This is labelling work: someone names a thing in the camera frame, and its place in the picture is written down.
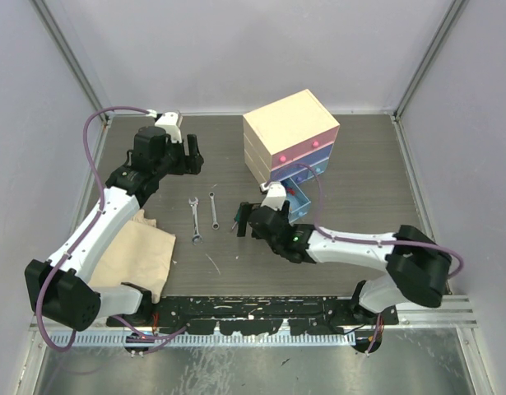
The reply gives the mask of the green handled screwdriver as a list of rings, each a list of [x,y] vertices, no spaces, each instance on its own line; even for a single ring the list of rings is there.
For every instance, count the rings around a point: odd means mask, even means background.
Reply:
[[[233,231],[239,224],[239,220],[240,220],[240,213],[241,213],[241,208],[239,208],[234,216],[234,223],[233,225],[231,226],[231,231]]]

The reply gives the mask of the cream drawer cabinet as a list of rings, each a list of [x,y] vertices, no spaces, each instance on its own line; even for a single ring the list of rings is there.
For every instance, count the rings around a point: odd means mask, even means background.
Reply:
[[[250,111],[243,116],[245,164],[262,184],[270,179],[273,154],[338,124],[308,89]]]

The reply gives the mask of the wide purple drawer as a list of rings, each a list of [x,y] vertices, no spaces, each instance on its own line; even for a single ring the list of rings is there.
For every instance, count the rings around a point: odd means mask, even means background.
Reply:
[[[284,179],[291,178],[295,174],[298,174],[302,170],[308,170],[306,165],[311,167],[313,164],[316,164],[322,160],[326,160],[330,158],[332,153],[332,148],[334,144],[326,145],[325,147],[314,151],[306,156],[302,156],[301,158],[277,169],[273,170],[270,175],[270,180],[272,181],[282,181]]]

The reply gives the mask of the large pink drawer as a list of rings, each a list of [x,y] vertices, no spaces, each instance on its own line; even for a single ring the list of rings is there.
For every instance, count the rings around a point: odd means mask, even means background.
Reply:
[[[308,138],[307,140],[302,141],[295,148],[294,157],[307,155],[310,152],[316,151],[325,147],[326,145],[334,143],[337,138],[339,127],[340,125],[338,124],[325,132],[321,132]]]

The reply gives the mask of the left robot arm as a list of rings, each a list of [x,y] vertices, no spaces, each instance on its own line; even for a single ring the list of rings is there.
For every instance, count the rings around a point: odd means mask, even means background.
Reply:
[[[136,326],[147,325],[154,316],[149,290],[130,282],[97,289],[88,283],[105,250],[160,181],[171,174],[199,174],[203,163],[196,135],[176,142],[163,128],[140,128],[127,159],[106,180],[95,210],[47,260],[27,265],[26,286],[36,318],[77,332],[98,318],[121,314]]]

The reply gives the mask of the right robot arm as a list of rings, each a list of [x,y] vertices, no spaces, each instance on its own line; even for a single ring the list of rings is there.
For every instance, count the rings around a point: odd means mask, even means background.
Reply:
[[[346,263],[382,273],[360,281],[348,304],[351,317],[375,323],[390,307],[413,303],[437,309],[442,304],[451,266],[449,252],[411,225],[380,235],[352,234],[310,224],[292,225],[289,205],[275,210],[241,203],[237,235],[264,240],[272,252],[292,263]]]

